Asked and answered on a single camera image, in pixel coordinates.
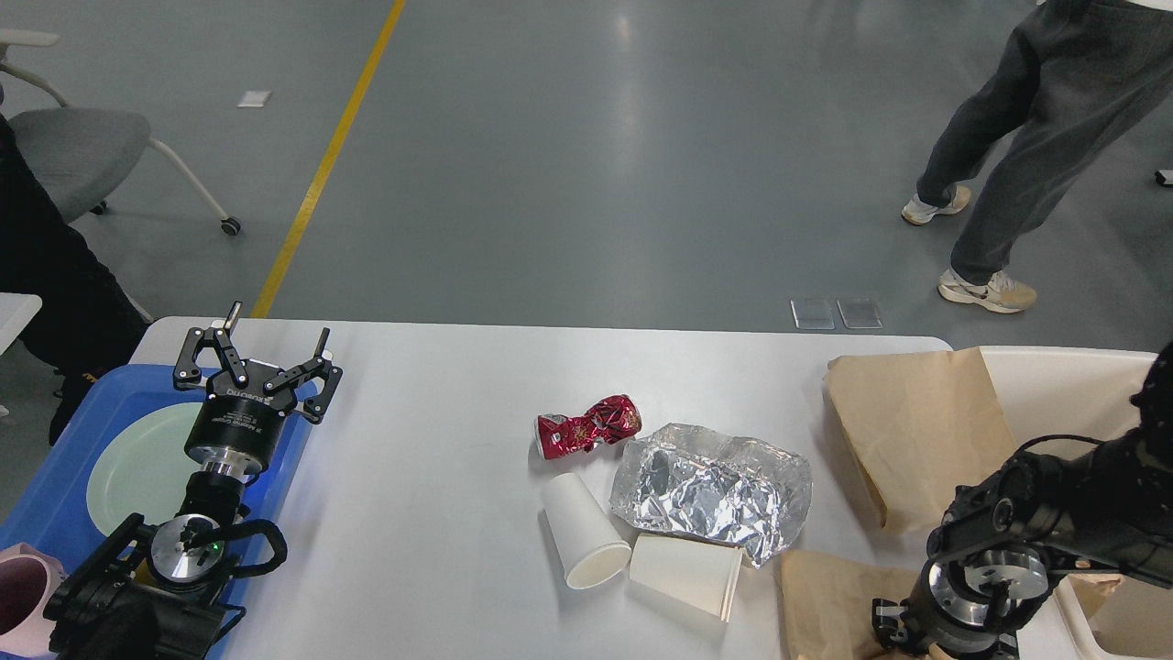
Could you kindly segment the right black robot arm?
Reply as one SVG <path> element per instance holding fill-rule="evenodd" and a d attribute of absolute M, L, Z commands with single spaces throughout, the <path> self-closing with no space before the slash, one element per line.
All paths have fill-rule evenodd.
<path fill-rule="evenodd" d="M 925 543 L 908 598 L 872 603 L 884 649 L 1017 659 L 1017 632 L 1067 574 L 1119 573 L 1169 588 L 1172 368 L 1157 355 L 1130 400 L 1138 426 L 1074 460 L 1025 443 L 979 483 L 960 485 Z"/>

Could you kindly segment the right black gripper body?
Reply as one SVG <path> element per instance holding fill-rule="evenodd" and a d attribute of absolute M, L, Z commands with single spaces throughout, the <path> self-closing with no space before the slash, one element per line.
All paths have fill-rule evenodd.
<path fill-rule="evenodd" d="M 1017 634 L 1005 624 L 1023 594 L 1022 579 L 1021 559 L 925 562 L 904 601 L 906 653 L 925 655 L 935 646 L 955 659 L 1018 659 Z"/>

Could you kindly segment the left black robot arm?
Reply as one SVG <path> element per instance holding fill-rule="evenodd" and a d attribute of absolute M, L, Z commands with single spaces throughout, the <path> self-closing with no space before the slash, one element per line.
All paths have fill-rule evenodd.
<path fill-rule="evenodd" d="M 128 515 L 50 594 L 48 648 L 60 659 L 203 659 L 248 614 L 224 590 L 289 559 L 280 528 L 252 518 L 244 497 L 289 419 L 323 421 L 343 370 L 328 329 L 301 365 L 243 358 L 232 343 L 239 315 L 235 302 L 221 325 L 188 331 L 172 388 L 203 393 L 184 445 L 197 471 L 172 519 Z"/>

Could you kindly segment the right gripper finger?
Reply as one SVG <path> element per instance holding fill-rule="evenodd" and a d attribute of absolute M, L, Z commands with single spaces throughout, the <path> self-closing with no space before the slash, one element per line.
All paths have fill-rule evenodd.
<path fill-rule="evenodd" d="M 880 647 L 917 655 L 917 639 L 904 625 L 906 604 L 888 599 L 872 599 L 872 631 Z"/>

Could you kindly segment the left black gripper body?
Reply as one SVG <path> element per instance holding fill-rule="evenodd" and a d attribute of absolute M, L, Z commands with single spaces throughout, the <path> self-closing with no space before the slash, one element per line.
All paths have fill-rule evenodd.
<path fill-rule="evenodd" d="M 246 372 L 248 385 L 229 370 L 209 377 L 206 399 L 184 444 L 184 454 L 197 463 L 232 463 L 235 478 L 267 471 L 282 427 L 298 402 L 292 385 L 265 389 L 282 373 L 277 365 L 248 360 Z"/>

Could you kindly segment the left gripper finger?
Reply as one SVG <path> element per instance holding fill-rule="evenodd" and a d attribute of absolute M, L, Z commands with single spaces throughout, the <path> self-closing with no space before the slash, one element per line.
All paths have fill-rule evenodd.
<path fill-rule="evenodd" d="M 323 327 L 313 355 L 306 362 L 289 370 L 278 370 L 276 376 L 264 381 L 264 396 L 276 411 L 284 416 L 297 414 L 314 426 L 323 422 L 343 380 L 343 368 L 334 363 L 327 351 L 330 334 L 330 327 Z M 316 380 L 320 385 L 314 396 L 299 399 L 298 389 Z"/>
<path fill-rule="evenodd" d="M 222 394 L 243 394 L 248 392 L 250 376 L 248 365 L 240 358 L 232 343 L 232 331 L 240 317 L 242 302 L 233 302 L 222 325 L 190 327 L 181 343 L 179 358 L 172 367 L 172 389 L 188 392 L 197 388 L 203 381 L 203 373 L 197 367 L 197 359 L 203 351 L 213 351 L 221 370 L 226 370 L 229 385 L 219 389 Z"/>

